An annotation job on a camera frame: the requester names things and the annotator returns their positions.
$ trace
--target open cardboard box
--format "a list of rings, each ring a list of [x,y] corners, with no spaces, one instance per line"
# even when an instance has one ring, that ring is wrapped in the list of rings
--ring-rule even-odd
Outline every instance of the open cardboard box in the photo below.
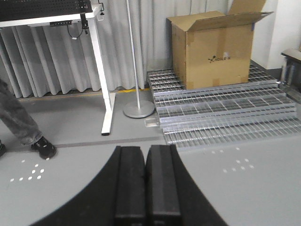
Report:
[[[266,0],[234,0],[228,15],[218,11],[175,16],[174,72],[197,89],[248,82],[254,24],[271,14]]]

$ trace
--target round metal base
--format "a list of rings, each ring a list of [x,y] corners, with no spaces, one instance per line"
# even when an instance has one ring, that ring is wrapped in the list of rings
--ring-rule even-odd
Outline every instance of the round metal base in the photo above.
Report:
[[[130,118],[141,119],[145,118],[155,111],[155,105],[147,100],[140,101],[140,109],[138,109],[137,102],[133,101],[128,103],[124,109],[123,113]]]

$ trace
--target curtain fold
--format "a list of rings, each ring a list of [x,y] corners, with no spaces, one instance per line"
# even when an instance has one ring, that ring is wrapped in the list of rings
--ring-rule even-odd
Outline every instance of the curtain fold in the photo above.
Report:
[[[103,65],[109,90],[135,86],[125,0],[103,0],[98,16]],[[144,88],[146,72],[172,68],[169,16],[228,11],[228,0],[130,0],[137,74]],[[81,24],[69,26],[73,37]],[[0,77],[16,97],[56,95],[72,89],[101,88],[92,43],[83,34],[72,40],[64,27],[9,27],[0,31]]]

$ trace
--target white standing desk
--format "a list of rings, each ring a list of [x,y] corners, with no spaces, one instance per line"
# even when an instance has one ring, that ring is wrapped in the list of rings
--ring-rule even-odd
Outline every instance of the white standing desk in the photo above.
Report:
[[[92,4],[93,12],[86,13],[86,18],[89,23],[90,37],[92,41],[99,80],[102,87],[102,93],[103,93],[103,98],[104,98],[104,103],[106,108],[106,113],[103,120],[103,129],[102,129],[102,135],[106,136],[110,134],[110,130],[111,130],[112,115],[113,115],[114,102],[115,102],[115,93],[109,93],[106,78],[104,75],[104,70],[103,70],[101,47],[100,47],[100,41],[98,36],[98,30],[95,22],[95,17],[99,14],[100,9],[101,9],[100,4]],[[44,25],[49,25],[50,22],[65,21],[65,20],[80,21],[80,14],[3,21],[0,22],[0,28],[21,26],[21,25],[44,26]]]

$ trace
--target shoe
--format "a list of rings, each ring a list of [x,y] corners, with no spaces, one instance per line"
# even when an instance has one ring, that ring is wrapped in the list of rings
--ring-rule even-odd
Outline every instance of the shoe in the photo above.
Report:
[[[6,152],[6,147],[4,144],[1,143],[0,140],[0,157]]]
[[[56,147],[42,137],[38,142],[32,145],[33,150],[39,151],[42,159],[52,158],[56,154]]]

